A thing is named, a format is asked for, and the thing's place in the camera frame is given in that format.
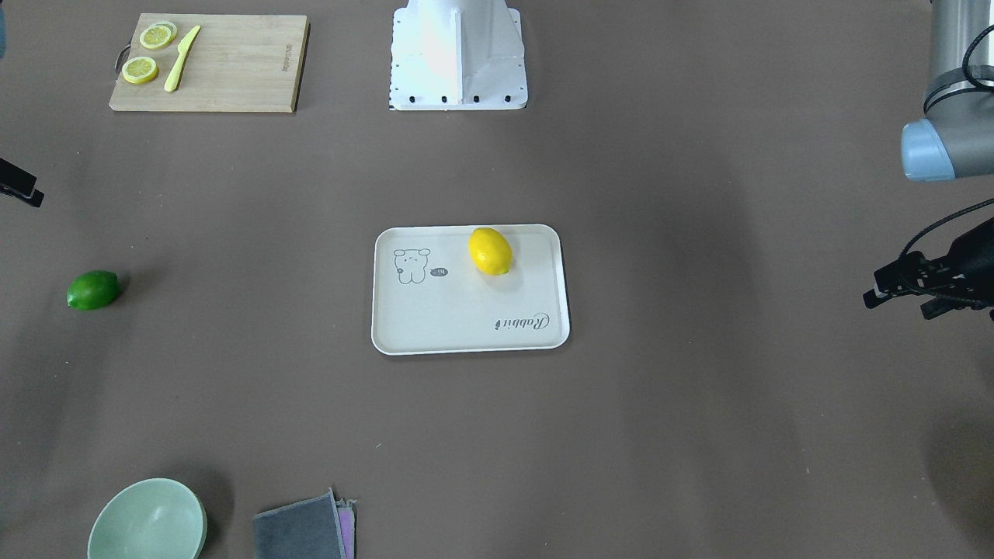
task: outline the green bowl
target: green bowl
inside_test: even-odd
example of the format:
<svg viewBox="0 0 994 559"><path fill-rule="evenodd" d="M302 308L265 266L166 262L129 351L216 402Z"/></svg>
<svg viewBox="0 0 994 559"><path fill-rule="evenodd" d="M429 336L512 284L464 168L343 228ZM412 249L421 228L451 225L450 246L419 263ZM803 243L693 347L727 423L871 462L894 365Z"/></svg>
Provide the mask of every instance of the green bowl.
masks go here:
<svg viewBox="0 0 994 559"><path fill-rule="evenodd" d="M89 533L89 559L196 559L207 537L197 495L179 481L145 479L100 512Z"/></svg>

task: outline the black cable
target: black cable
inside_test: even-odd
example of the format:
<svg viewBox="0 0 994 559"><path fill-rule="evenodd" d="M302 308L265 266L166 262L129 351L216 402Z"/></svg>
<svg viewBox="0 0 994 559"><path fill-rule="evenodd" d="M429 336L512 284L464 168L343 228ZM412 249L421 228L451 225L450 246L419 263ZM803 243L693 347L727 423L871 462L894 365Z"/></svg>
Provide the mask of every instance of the black cable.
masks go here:
<svg viewBox="0 0 994 559"><path fill-rule="evenodd" d="M970 82L975 88L985 91L994 92L994 87L988 86L986 84L981 84L979 80L973 77L973 73L970 71L970 57L973 56L973 50L977 48L977 45L984 40L985 37L990 35L994 31L994 25L984 29L977 35L977 38L970 43L970 46L966 48L966 53L963 55L963 75L966 76L966 80Z"/></svg>
<svg viewBox="0 0 994 559"><path fill-rule="evenodd" d="M931 108L934 107L934 106L936 106L942 100L946 100L946 99L948 99L950 97L955 97L957 95L964 94L964 93L977 93L977 92L982 92L982 91L984 91L984 90L979 90L977 88L966 88L965 90L956 90L955 92L952 92L952 93L946 93L945 95L942 95L942 96L940 96L938 98L935 98L934 95L933 95L933 96L929 97L928 100L925 103L922 104L921 111L924 112L925 115L927 116L928 112L931 110Z"/></svg>
<svg viewBox="0 0 994 559"><path fill-rule="evenodd" d="M902 261L902 260L905 259L905 257L908 255L908 252L911 250L911 246L912 245L914 245L915 243L917 243L919 239L921 239L925 235L929 234L932 230L937 229L939 227L942 227L943 225L949 223L950 221L952 221L952 220L954 220L956 218L965 216L966 214L968 214L970 212L975 212L975 211L979 210L980 208L983 208L983 207L986 207L986 206L990 206L991 204L994 204L994 198L991 198L989 200L984 200L983 202L981 202L979 204L974 204L974 205L970 206L969 208L963 208L962 210L960 210L960 211L958 211L958 212L956 212L954 214L950 214L948 216L945 216L944 218L938 220L937 222L935 222L935 223L929 225L928 227L922 229L917 235L915 235L914 237L912 237L911 240L908 241L908 243L905 245L905 249L902 250L901 251L901 255L898 256L898 262L900 262L900 261ZM964 304L968 304L970 306L978 306L980 308L983 308L985 306L994 306L994 304L991 304L990 302L987 302L985 300L970 299L970 298L966 298L966 297L958 297L958 296L955 296L955 295L949 295L949 294L946 294L946 293L940 293L938 291L933 291L931 289L925 289L923 287L918 287L917 285L911 285L911 282L908 280L908 278L905 278L905 275L901 272L901 270L898 270L898 279L901 280L901 283L903 283L905 285L905 287L907 287L912 293L917 293L919 295L931 295L933 297L937 297L937 298L940 298L940 299L946 299L946 300L952 300L952 301L956 301L956 302L961 302L961 303L964 303Z"/></svg>

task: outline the lemon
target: lemon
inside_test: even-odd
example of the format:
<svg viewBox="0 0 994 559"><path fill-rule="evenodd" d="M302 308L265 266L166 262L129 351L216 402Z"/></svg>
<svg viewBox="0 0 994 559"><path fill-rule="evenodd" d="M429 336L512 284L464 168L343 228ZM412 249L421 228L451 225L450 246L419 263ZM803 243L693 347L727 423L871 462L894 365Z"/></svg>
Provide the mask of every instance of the lemon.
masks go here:
<svg viewBox="0 0 994 559"><path fill-rule="evenodd" d="M169 21L153 23L138 36L141 46L152 51L165 47L173 39L176 39L176 24Z"/></svg>
<svg viewBox="0 0 994 559"><path fill-rule="evenodd" d="M507 239L489 227L481 227L469 236L469 258L485 274L507 274L511 270L512 257Z"/></svg>
<svg viewBox="0 0 994 559"><path fill-rule="evenodd" d="M110 304L120 293L117 274L94 270L73 280L66 291L66 303L79 310L93 310Z"/></svg>
<svg viewBox="0 0 994 559"><path fill-rule="evenodd" d="M159 65L148 57L135 57L124 63L121 77L131 84L145 84L159 75Z"/></svg>

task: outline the white tray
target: white tray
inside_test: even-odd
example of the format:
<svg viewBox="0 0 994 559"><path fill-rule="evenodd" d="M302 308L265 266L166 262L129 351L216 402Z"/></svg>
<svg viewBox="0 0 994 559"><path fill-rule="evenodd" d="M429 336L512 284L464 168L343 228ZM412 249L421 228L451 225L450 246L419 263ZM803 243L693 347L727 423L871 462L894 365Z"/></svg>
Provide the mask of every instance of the white tray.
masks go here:
<svg viewBox="0 0 994 559"><path fill-rule="evenodd" d="M499 231L511 271L469 258L477 227ZM547 225L396 227L373 264L373 345L387 355L552 349L570 337L559 235Z"/></svg>

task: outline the knife handle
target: knife handle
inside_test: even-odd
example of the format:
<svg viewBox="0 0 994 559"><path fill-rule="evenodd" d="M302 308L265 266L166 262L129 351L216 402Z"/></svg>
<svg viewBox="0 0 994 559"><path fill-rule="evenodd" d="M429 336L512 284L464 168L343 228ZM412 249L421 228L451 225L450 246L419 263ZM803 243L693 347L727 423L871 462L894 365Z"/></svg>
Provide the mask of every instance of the knife handle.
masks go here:
<svg viewBox="0 0 994 559"><path fill-rule="evenodd" d="M189 51L185 53L180 53L180 56L176 59L176 64L173 65L173 69L169 71L169 76L166 78L165 90L167 92L174 92L176 86L180 84L180 76L183 74L183 65L186 64L186 56Z"/></svg>

